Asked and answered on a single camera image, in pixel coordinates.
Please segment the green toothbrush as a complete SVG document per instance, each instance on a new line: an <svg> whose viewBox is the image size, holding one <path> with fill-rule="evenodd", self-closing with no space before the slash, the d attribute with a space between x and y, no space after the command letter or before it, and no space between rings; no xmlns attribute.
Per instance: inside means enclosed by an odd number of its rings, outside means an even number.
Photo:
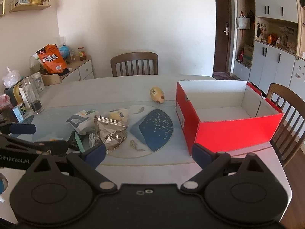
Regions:
<svg viewBox="0 0 305 229"><path fill-rule="evenodd" d="M84 153L85 152L85 148L84 148L83 143L82 143L79 135L77 134L77 132L75 132L75 140L76 140L76 143L78 145L78 148L79 148L80 152Z"/></svg>

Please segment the silver foil snack bag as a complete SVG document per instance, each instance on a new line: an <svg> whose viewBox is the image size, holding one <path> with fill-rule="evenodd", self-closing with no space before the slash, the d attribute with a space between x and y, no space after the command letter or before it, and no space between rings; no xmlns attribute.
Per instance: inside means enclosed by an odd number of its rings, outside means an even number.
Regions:
<svg viewBox="0 0 305 229"><path fill-rule="evenodd" d="M116 150L127 138L128 123L95 116L95 128L98 139L105 145L106 154Z"/></svg>

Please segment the white green snack bag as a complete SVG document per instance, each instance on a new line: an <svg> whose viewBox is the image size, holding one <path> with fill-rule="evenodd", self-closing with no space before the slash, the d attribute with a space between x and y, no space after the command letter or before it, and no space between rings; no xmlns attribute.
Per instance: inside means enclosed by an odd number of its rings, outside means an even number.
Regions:
<svg viewBox="0 0 305 229"><path fill-rule="evenodd" d="M85 135L95 129L94 118L99 115L96 110L83 110L73 114L66 123L71 125L78 134Z"/></svg>

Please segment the yellow bread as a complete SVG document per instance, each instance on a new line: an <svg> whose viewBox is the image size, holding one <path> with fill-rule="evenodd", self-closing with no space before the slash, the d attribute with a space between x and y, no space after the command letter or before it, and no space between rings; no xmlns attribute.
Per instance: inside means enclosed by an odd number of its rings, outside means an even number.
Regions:
<svg viewBox="0 0 305 229"><path fill-rule="evenodd" d="M102 116L112 120L127 123L129 118L129 110L125 108L118 108L112 111L106 111Z"/></svg>

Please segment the yellow capsule toy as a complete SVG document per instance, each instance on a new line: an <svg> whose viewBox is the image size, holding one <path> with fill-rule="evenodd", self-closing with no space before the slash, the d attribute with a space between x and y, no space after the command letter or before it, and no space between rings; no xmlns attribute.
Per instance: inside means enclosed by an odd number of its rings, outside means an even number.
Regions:
<svg viewBox="0 0 305 229"><path fill-rule="evenodd" d="M150 90L150 96L151 96L152 100L158 104L162 104L165 101L164 93L158 87L153 87Z"/></svg>

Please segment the rubik cube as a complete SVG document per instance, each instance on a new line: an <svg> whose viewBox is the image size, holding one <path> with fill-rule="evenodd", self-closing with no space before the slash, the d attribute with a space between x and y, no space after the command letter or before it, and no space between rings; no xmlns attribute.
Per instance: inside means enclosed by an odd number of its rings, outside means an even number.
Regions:
<svg viewBox="0 0 305 229"><path fill-rule="evenodd" d="M19 123L25 119L27 111L24 102L17 104L12 111Z"/></svg>

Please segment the glass jar dark contents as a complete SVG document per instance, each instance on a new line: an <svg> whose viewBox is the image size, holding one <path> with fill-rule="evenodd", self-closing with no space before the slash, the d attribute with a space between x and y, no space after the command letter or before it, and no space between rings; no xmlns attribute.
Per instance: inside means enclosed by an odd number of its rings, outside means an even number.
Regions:
<svg viewBox="0 0 305 229"><path fill-rule="evenodd" d="M22 87L27 98L27 101L34 113L39 114L43 111L40 97L32 77L26 77L22 80Z"/></svg>

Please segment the red cardboard box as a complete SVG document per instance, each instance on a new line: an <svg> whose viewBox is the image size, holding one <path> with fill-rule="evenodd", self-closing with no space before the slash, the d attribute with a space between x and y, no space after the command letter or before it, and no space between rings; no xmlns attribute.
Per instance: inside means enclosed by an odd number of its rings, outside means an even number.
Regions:
<svg viewBox="0 0 305 229"><path fill-rule="evenodd" d="M177 82L176 113L188 150L198 143L212 152L269 142L283 118L252 84L232 80Z"/></svg>

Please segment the orange snack bag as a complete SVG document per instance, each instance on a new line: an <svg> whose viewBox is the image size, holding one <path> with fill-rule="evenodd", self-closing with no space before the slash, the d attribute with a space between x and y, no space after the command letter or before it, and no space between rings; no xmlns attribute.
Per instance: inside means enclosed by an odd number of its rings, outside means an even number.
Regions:
<svg viewBox="0 0 305 229"><path fill-rule="evenodd" d="M57 45L48 44L44 48L36 51L36 53L48 73L62 73L65 69L67 69L67 64L64 61Z"/></svg>

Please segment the right wooden chair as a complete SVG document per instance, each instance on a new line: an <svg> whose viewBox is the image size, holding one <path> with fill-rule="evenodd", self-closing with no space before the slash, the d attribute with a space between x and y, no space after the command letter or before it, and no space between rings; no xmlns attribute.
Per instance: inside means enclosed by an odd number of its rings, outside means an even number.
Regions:
<svg viewBox="0 0 305 229"><path fill-rule="evenodd" d="M304 100L289 88L272 83L267 98L283 112L270 143L283 167L304 144Z"/></svg>

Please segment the wooden chair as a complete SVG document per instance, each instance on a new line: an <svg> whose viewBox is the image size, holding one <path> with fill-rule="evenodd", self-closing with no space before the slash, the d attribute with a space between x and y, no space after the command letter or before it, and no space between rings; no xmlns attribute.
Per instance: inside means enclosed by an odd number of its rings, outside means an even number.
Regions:
<svg viewBox="0 0 305 229"><path fill-rule="evenodd" d="M270 143L283 167L304 144L304 100L289 88L272 83L267 98L283 112Z"/></svg>
<svg viewBox="0 0 305 229"><path fill-rule="evenodd" d="M158 74L158 54L153 52L132 52L111 59L114 77Z"/></svg>

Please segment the white sideboard cabinet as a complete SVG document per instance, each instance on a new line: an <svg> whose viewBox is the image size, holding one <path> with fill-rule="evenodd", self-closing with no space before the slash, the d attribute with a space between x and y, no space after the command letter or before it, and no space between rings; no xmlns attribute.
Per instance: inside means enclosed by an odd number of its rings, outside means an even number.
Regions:
<svg viewBox="0 0 305 229"><path fill-rule="evenodd" d="M69 72L63 76L59 76L58 74L42 74L41 77L44 86L94 79L95 75L91 59L90 55L86 57L86 60L80 60L77 57L75 61L68 64Z"/></svg>

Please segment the red lidded sauce jar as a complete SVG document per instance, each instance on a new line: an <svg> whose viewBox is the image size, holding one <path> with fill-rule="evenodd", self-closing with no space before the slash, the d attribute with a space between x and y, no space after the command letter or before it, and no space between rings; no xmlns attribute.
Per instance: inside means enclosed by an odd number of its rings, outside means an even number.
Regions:
<svg viewBox="0 0 305 229"><path fill-rule="evenodd" d="M81 61L87 59L87 57L86 57L86 51L85 51L85 48L84 48L84 47L78 48L78 52L79 52L79 57L80 57L80 60L81 60Z"/></svg>

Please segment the far wooden chair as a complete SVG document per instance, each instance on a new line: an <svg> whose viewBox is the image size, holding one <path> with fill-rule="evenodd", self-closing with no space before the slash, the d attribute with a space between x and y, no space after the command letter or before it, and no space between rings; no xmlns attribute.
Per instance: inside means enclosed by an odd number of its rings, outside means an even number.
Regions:
<svg viewBox="0 0 305 229"><path fill-rule="evenodd" d="M114 77L158 74L158 54L153 52L132 52L111 59Z"/></svg>

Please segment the hanging tote bag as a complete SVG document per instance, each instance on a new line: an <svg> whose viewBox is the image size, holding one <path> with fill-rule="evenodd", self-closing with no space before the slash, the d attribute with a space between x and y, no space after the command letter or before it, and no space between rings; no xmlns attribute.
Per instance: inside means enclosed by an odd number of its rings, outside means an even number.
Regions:
<svg viewBox="0 0 305 229"><path fill-rule="evenodd" d="M250 29L250 19L245 17L242 11L240 12L240 16L236 18L236 23L238 30Z"/></svg>

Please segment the dark wooden door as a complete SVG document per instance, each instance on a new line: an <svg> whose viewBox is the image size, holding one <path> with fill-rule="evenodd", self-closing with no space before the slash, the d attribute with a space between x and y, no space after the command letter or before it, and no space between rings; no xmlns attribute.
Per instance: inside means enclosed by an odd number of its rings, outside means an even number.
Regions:
<svg viewBox="0 0 305 229"><path fill-rule="evenodd" d="M216 0L214 72L227 72L231 49L232 0Z"/></svg>

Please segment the white wall cabinet unit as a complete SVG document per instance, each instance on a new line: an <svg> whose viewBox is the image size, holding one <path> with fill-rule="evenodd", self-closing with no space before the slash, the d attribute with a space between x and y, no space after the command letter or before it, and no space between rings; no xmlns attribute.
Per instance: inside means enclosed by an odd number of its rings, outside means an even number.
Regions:
<svg viewBox="0 0 305 229"><path fill-rule="evenodd" d="M234 76L267 93L272 83L304 97L304 0L237 0L250 19L238 30Z"/></svg>

